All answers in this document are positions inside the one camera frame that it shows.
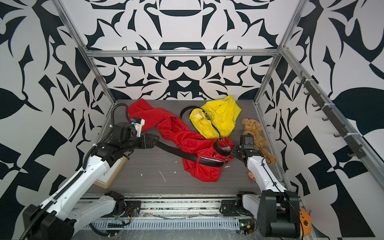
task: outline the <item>yellow clothing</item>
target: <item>yellow clothing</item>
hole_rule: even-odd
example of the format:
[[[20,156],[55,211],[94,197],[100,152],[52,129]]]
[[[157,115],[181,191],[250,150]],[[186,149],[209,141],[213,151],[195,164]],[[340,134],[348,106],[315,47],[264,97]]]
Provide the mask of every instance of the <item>yellow clothing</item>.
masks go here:
[[[189,119],[206,139],[220,137],[212,124],[219,130],[221,137],[228,137],[235,128],[236,119],[241,112],[232,96],[209,101],[201,108],[209,115],[212,123],[199,108],[192,110]]]

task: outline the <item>stuffed toy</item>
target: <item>stuffed toy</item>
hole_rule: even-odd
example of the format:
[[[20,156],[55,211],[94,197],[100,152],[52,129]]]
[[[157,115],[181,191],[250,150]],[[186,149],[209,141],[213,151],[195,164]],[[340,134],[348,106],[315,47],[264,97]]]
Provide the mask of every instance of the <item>stuffed toy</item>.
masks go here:
[[[254,119],[248,119],[248,118],[243,119],[242,124],[244,124],[243,134],[247,135],[249,133],[253,135],[253,141],[255,142],[255,145],[256,145],[255,149],[258,150],[260,148],[261,152],[267,158],[266,159],[267,163],[276,164],[277,163],[276,156],[263,148],[269,145],[269,140],[260,136],[260,133],[263,131],[263,126],[258,121]]]

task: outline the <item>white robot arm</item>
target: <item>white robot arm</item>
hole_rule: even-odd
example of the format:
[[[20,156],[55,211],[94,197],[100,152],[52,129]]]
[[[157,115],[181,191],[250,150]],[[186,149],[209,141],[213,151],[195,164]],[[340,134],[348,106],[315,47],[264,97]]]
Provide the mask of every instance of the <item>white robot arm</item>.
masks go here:
[[[236,144],[231,154],[244,162],[262,191],[260,197],[239,194],[241,197],[236,206],[257,218],[259,231],[264,237],[303,237],[299,198],[295,192],[287,191],[274,176],[267,164],[268,158],[260,149],[255,150],[253,136],[240,136],[240,145]]]
[[[111,114],[118,106],[113,107]],[[38,207],[30,205],[23,212],[25,231],[20,239],[56,240],[71,239],[84,226],[101,216],[112,213],[123,213],[124,196],[109,191],[97,201],[72,212],[74,205],[88,188],[106,172],[113,164],[124,156],[125,152],[140,148],[153,148],[159,139],[152,134],[141,134],[145,121],[140,118],[114,124],[111,118],[111,130],[98,144],[95,144],[84,159],[80,168],[60,189],[51,197],[44,200]]]

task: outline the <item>red jacket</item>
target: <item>red jacket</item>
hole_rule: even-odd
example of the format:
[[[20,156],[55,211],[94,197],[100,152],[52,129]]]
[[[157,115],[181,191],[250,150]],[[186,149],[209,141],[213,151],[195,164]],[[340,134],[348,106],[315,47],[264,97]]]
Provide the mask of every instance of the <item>red jacket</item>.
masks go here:
[[[128,113],[131,119],[139,117],[145,120],[142,131],[151,129],[157,125],[161,136],[166,140],[174,141],[176,146],[184,152],[197,156],[206,155],[223,162],[229,162],[233,159],[233,156],[224,157],[215,152],[212,147],[215,139],[205,139],[201,134],[192,132],[181,118],[164,109],[153,108],[144,99],[140,99],[130,105]],[[233,148],[233,142],[227,137],[219,140],[218,144],[220,147],[229,146],[231,149]],[[222,169],[221,167],[201,165],[184,158],[183,164],[187,172],[203,182],[217,182]]]

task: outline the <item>orange toy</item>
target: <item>orange toy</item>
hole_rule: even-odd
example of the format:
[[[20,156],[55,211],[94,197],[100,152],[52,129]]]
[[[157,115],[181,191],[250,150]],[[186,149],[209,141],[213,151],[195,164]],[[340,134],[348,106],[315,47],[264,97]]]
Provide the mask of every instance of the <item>orange toy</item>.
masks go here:
[[[260,136],[260,133],[263,131],[263,126],[258,121],[254,119],[248,119],[248,118],[243,119],[242,124],[244,124],[243,134],[247,135],[249,133],[253,135],[253,141],[255,142],[255,145],[256,145],[255,149],[258,150],[258,147],[260,148],[264,156],[270,160],[270,163],[269,161],[267,161],[267,163],[276,164],[277,163],[276,156],[263,148],[269,145],[269,140]]]

